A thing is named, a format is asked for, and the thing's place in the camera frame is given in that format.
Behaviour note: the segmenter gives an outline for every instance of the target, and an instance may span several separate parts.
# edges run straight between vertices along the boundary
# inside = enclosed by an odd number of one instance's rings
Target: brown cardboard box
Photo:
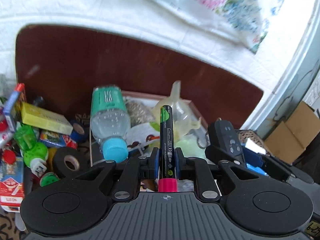
[[[153,100],[157,100],[157,101],[160,101],[161,99],[167,98],[166,96],[146,94],[146,93],[140,93],[140,92],[124,91],[124,90],[122,90],[121,93],[124,97],[145,98],[145,99],[153,99]],[[204,117],[201,115],[199,110],[196,108],[195,104],[191,100],[187,100],[187,99],[182,99],[182,101],[190,107],[191,111],[193,112],[193,114],[195,115],[195,117],[197,119],[201,118],[201,124],[207,130],[208,123],[206,122]]]
[[[292,163],[319,131],[320,119],[305,102],[300,102],[290,118],[278,125],[265,140],[265,144],[272,154]]]

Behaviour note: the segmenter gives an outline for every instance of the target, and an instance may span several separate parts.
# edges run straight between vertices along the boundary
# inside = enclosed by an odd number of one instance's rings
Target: floral cloth
[[[253,53],[284,0],[153,0],[187,22],[241,42]]]

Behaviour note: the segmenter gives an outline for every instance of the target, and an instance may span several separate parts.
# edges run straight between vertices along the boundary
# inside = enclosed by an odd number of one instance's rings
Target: red cap
[[[19,83],[14,90],[18,92],[22,92],[24,90],[24,83]]]
[[[171,178],[159,179],[159,192],[177,192],[177,180]]]
[[[11,150],[4,150],[2,157],[8,164],[14,164],[16,161],[16,154]]]

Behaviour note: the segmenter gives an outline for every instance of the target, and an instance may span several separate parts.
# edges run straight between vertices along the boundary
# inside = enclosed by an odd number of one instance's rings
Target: blue tape roll
[[[70,138],[74,140],[77,143],[82,143],[86,141],[86,139],[89,136],[89,131],[86,129],[83,124],[76,120],[71,120],[70,124],[73,126],[72,133],[70,135]]]

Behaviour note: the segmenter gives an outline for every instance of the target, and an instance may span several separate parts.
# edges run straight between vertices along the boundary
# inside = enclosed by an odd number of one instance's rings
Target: gray ribbed platform
[[[79,235],[45,238],[35,233],[25,240],[263,240],[236,227],[217,204],[198,201],[192,192],[143,192],[129,203],[118,203],[96,227]],[[303,233],[270,237],[272,240],[307,240]]]
[[[299,178],[289,177],[288,184],[306,193],[313,202],[313,212],[320,216],[320,185],[317,183],[306,183]]]

